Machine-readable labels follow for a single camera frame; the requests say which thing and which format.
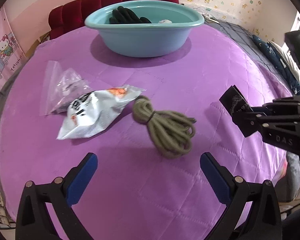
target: glove finger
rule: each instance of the glove finger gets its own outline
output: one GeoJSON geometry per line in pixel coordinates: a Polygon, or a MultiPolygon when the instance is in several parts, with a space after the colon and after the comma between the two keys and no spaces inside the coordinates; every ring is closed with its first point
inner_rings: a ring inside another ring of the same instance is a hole
{"type": "Polygon", "coordinates": [[[116,18],[118,20],[119,23],[127,23],[126,19],[123,17],[123,15],[118,11],[118,10],[113,10],[112,11],[112,15],[114,18],[116,18]]]}
{"type": "Polygon", "coordinates": [[[130,15],[133,23],[142,23],[142,21],[138,18],[138,16],[133,11],[131,11],[129,8],[126,8],[126,10],[130,15]]]}
{"type": "Polygon", "coordinates": [[[127,8],[123,8],[122,6],[118,7],[118,11],[123,15],[123,17],[126,19],[127,23],[134,23],[132,18],[127,12],[127,8]]]}
{"type": "Polygon", "coordinates": [[[117,20],[116,18],[114,18],[114,17],[110,17],[110,18],[109,18],[109,22],[110,22],[110,24],[120,24],[120,23],[118,22],[118,20],[117,20]]]}
{"type": "Polygon", "coordinates": [[[142,21],[142,23],[152,23],[146,17],[140,17],[140,20],[142,21]]]}

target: rope tie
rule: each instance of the rope tie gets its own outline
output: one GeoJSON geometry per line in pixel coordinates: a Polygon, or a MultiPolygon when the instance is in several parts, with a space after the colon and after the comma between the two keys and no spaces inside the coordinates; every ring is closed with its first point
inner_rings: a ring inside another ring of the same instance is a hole
{"type": "Polygon", "coordinates": [[[190,152],[194,118],[175,111],[154,111],[145,96],[136,98],[132,115],[136,122],[147,125],[151,140],[164,157],[175,159],[190,152]]]}

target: metal screw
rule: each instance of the metal screw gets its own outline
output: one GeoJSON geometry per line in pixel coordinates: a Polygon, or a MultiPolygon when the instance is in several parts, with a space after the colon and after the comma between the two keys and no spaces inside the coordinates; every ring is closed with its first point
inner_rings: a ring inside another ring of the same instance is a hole
{"type": "Polygon", "coordinates": [[[54,179],[55,184],[60,184],[62,181],[63,181],[62,177],[57,177],[57,178],[54,179]]]}
{"type": "Polygon", "coordinates": [[[265,181],[265,183],[266,183],[268,186],[271,186],[271,185],[272,185],[272,182],[271,182],[270,180],[268,180],[268,179],[265,181]]]}
{"type": "Polygon", "coordinates": [[[238,182],[238,183],[242,183],[242,182],[243,182],[243,178],[240,177],[240,176],[236,176],[236,177],[234,178],[234,180],[235,180],[236,182],[238,182]]]}
{"type": "Polygon", "coordinates": [[[26,183],[26,187],[31,187],[33,184],[33,182],[31,180],[29,180],[27,183],[26,183]]]}

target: food wrapper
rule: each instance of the food wrapper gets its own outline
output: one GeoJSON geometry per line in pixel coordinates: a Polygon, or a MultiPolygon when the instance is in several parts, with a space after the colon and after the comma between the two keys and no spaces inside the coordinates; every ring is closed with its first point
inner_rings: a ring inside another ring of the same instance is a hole
{"type": "Polygon", "coordinates": [[[57,139],[89,138],[105,130],[143,89],[124,85],[84,94],[67,110],[57,139]]]}

